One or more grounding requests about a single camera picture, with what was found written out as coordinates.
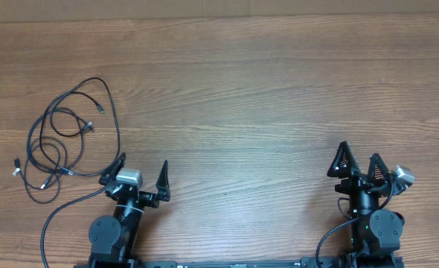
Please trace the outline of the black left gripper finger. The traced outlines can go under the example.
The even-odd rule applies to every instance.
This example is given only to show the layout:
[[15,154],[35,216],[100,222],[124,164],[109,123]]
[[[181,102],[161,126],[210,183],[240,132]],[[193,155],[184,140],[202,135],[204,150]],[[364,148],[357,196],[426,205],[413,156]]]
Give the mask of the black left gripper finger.
[[111,180],[116,180],[116,176],[121,168],[124,167],[126,154],[122,153],[119,157],[100,175],[99,183],[107,185]]
[[164,161],[161,172],[156,182],[157,198],[164,202],[170,201],[170,186],[168,180],[168,160]]

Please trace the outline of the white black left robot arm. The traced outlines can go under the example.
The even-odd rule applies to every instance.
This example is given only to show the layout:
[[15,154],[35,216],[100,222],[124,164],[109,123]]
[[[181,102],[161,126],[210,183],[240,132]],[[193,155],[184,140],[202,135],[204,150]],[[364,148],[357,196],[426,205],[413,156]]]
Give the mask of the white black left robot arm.
[[91,253],[88,267],[141,267],[133,254],[144,209],[158,208],[170,200],[168,162],[165,161],[156,181],[155,193],[142,191],[140,170],[125,166],[122,153],[101,175],[99,183],[105,187],[107,197],[116,201],[112,215],[95,219],[89,227]]

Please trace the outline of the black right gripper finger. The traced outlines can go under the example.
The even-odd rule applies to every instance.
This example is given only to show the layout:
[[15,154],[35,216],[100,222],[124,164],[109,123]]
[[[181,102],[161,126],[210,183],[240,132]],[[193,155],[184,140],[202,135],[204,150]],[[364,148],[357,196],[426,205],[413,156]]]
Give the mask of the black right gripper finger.
[[360,173],[359,165],[352,154],[347,141],[342,141],[336,151],[336,156],[327,171],[328,177],[339,179],[355,176]]
[[378,153],[370,156],[367,178],[369,182],[387,181],[389,179],[389,169]]

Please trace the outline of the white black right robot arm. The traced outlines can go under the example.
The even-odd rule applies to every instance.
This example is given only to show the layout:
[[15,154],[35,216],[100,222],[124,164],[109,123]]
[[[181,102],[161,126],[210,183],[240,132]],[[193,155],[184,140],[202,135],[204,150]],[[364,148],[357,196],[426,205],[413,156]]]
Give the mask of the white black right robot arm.
[[370,156],[368,172],[361,172],[350,145],[343,141],[327,175],[340,179],[335,191],[347,196],[350,216],[320,242],[349,226],[352,246],[351,250],[341,251],[331,266],[403,267],[403,261],[395,258],[394,252],[400,248],[405,220],[401,214],[385,208],[394,195],[406,189],[397,172],[389,170],[377,153]]

